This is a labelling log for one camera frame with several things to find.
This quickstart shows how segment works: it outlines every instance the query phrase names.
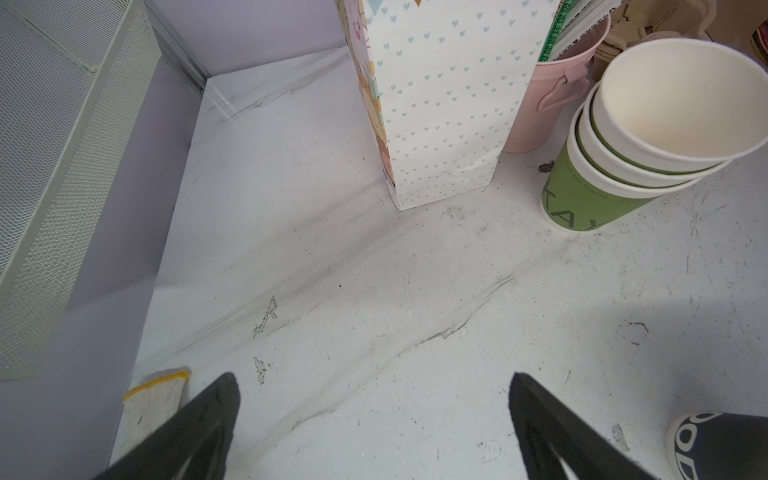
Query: white cup rim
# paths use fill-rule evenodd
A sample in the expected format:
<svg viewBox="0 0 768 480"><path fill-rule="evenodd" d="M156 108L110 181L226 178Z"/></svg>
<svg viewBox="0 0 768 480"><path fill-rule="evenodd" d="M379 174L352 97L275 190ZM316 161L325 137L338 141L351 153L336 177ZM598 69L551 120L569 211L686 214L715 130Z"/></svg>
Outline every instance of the white cup rim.
<svg viewBox="0 0 768 480"><path fill-rule="evenodd" d="M625 191L625 192L631 192L636 195L641 195L641 197L632 197L632 198L651 198L651 197L660 197L665 194L671 194L672 192L677 192L679 190L683 190L684 188L690 187L691 185L695 184L701 178L694 178L693 180L688 180L686 182L683 182L682 184L672 185L670 187L635 187L633 185L627 185L620 181L614 180L613 178L606 177L603 175L597 168L593 167L589 160L585 157L584 153L581 151L581 149L578 146L578 142L576 141L576 125L578 122L579 117L582 116L584 113L584 104L582 104L578 110L576 110L576 113L574 114L574 117L571 119L571 126L570 130L568 131L568 139L566 140L568 142L568 156L571 158L571 163L574 163L574 159L571 156L571 152L578 153L580 158L578 159L578 163L584 167L587 168L591 174L593 174L595 177L600 179L600 181L605 182L608 186L614 188L615 190L619 191ZM595 185L592 182L590 182L588 179L585 178L585 180L592 185L592 187L595 187L599 190L605 191L605 189L601 188L600 185Z"/></svg>
<svg viewBox="0 0 768 480"><path fill-rule="evenodd" d="M718 163L717 165L714 165L712 167L706 168L704 170L699 170L698 172L693 172L690 174L660 174L658 172L645 170L644 168L640 168L636 165L630 164L623 159L619 158L614 154L614 152L608 150L608 147L606 147L603 142L600 141L600 138L598 137L598 134L595 133L594 129L592 128L592 99L597 94L598 89L600 88L600 84L596 84L592 91L589 92L587 95L587 99L584 101L584 113L582 114L581 121L587 122L587 135L589 135L590 140L597 145L597 148L600 149L600 152L605 155L606 157L609 157L615 162L621 162L622 168L626 168L630 172L637 174L641 177L646 177L650 180L680 180L680 183L687 182L688 180L695 180L697 178L703 178L707 175L713 174L717 171L720 171L724 169L732 160L726 160L723 162Z"/></svg>
<svg viewBox="0 0 768 480"><path fill-rule="evenodd" d="M766 71L763 70L763 68L760 67L754 60L747 57L745 54L741 53L738 50L734 50L725 45L720 45L719 43L715 43L713 41L698 40L695 38L660 38L658 40L640 43L638 45L633 46L632 48L629 48L627 51L633 51L635 49L645 49L645 48L660 48L662 45L670 44L670 43L671 44L687 43L689 45L696 45L696 46L702 46L702 47L706 46L705 48L715 48L715 49L721 50L726 55L731 55L733 57L740 58L745 61L746 65L748 65L749 68L752 68L759 75L763 76L763 79L765 80L766 85L768 85L768 73L766 73ZM627 61L631 61L631 60L627 60L626 55L617 55L616 58L614 58L611 61L611 63L608 64L608 67L605 69L605 73L603 73L601 83L606 79L610 80L611 72L616 71L621 66L622 63L625 63ZM603 101L602 103L604 105L603 109L605 110L605 114L607 116L608 121L610 121L611 125L614 128L618 129L624 135L626 135L632 143L642 146L643 149L649 151L651 154L657 155L658 157L667 158L673 161L687 162L690 164L712 163L714 161L724 162L724 161L733 160L736 158L749 155L754 151L758 150L759 148L761 148L766 142L768 142L768 134L766 134L765 137L763 137L760 141L756 142L752 147L747 148L746 150L743 150L735 154L723 155L720 157L690 157L687 155L675 154L670 151L666 151L662 148L651 145L646 141L641 140L639 137L632 134L630 131L625 130L622 126L619 125L613 113L611 113L611 109L608 107L608 104L605 101Z"/></svg>

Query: stack of paper cups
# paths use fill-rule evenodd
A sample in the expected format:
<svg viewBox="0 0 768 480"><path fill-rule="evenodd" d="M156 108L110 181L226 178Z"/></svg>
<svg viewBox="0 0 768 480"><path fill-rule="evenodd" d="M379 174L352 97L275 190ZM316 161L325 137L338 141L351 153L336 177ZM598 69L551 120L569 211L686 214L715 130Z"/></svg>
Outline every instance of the stack of paper cups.
<svg viewBox="0 0 768 480"><path fill-rule="evenodd" d="M738 51L675 38L612 61L571 122L545 219L593 230L768 141L768 74Z"/></svg>

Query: bucket handle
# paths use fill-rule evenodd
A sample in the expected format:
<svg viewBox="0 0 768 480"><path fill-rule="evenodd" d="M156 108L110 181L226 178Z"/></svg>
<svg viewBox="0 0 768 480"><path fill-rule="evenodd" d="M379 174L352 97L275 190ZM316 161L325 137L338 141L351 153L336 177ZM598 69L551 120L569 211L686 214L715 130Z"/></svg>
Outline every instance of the bucket handle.
<svg viewBox="0 0 768 480"><path fill-rule="evenodd" d="M538 105L536 106L536 110L538 112L547 111L551 108L560 107L561 105L565 105L570 101L576 100L583 94L587 93L587 89L589 89L589 80L586 79L586 77L581 77L578 80L576 80L575 83L581 84L581 88L579 89L579 92L577 94L573 94L570 97L563 98L562 100L558 100L555 102L552 102L550 104L547 104L547 101L552 98L552 96L557 93L557 91L562 87L563 85L568 83L568 78L563 75L560 77L560 80L558 80L558 83L554 85L554 88L552 88L552 91L550 91L548 94L546 94L544 97L541 98L541 100L538 102Z"/></svg>

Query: green paper cup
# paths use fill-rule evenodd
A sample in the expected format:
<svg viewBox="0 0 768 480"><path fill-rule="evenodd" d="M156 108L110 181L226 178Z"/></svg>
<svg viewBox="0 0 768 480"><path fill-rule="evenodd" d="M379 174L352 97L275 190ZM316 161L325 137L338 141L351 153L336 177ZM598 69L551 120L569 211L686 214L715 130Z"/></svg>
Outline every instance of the green paper cup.
<svg viewBox="0 0 768 480"><path fill-rule="evenodd" d="M700 178L664 188L627 185L594 168L579 149L576 128L582 105L571 120L568 140L541 192L541 212L553 226L586 232L642 207L661 195L683 190Z"/></svg>

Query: white mesh basket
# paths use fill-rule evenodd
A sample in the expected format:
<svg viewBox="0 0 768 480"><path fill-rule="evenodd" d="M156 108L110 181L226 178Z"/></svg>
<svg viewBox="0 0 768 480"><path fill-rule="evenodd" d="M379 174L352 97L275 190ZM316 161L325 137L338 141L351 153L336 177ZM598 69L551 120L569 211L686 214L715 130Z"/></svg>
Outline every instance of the white mesh basket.
<svg viewBox="0 0 768 480"><path fill-rule="evenodd" d="M39 371L159 57L141 0L0 0L0 380Z"/></svg>

